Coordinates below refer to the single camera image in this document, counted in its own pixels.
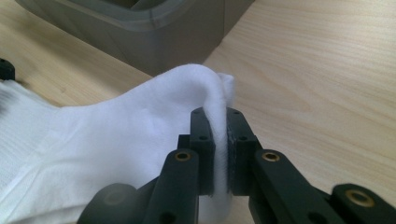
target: light wood tabletop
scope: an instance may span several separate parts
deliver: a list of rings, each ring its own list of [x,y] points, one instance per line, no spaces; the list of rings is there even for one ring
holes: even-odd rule
[[[234,108],[315,187],[354,183],[396,205],[396,1],[256,0],[205,61],[235,76]],[[54,105],[90,105],[150,79],[0,1],[0,58]],[[225,223],[253,223],[237,198]]]

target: ribbed fabric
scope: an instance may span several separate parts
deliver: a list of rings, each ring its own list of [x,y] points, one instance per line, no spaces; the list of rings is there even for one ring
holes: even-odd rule
[[[200,220],[229,211],[226,106],[233,78],[185,65],[97,105],[56,108],[15,82],[0,83],[0,223],[76,221],[92,196],[116,182],[136,188],[161,171],[189,133],[197,107],[216,144],[215,193],[200,198]]]

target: wood grain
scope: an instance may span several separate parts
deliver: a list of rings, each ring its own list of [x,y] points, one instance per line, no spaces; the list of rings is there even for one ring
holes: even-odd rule
[[[234,107],[312,185],[363,185],[395,206],[394,8],[390,0],[256,0],[205,65],[235,76]],[[0,2],[0,57],[55,105],[94,104],[149,79],[10,0]],[[224,223],[253,223],[246,198]]]

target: white cloth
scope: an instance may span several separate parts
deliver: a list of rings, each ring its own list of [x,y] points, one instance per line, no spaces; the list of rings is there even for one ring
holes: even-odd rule
[[[161,171],[190,113],[203,106],[216,143],[215,193],[200,198],[200,221],[229,212],[226,105],[233,78],[184,65],[109,101],[55,107],[14,81],[0,82],[0,223],[76,221],[101,188],[136,188]]]

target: white fabric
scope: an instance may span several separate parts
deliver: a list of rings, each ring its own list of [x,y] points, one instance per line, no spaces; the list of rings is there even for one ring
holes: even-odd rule
[[[184,65],[97,105],[55,107],[13,81],[0,82],[0,223],[76,221],[101,188],[136,188],[156,177],[200,106],[216,143],[215,193],[200,198],[200,221],[223,220],[226,105],[233,78]]]

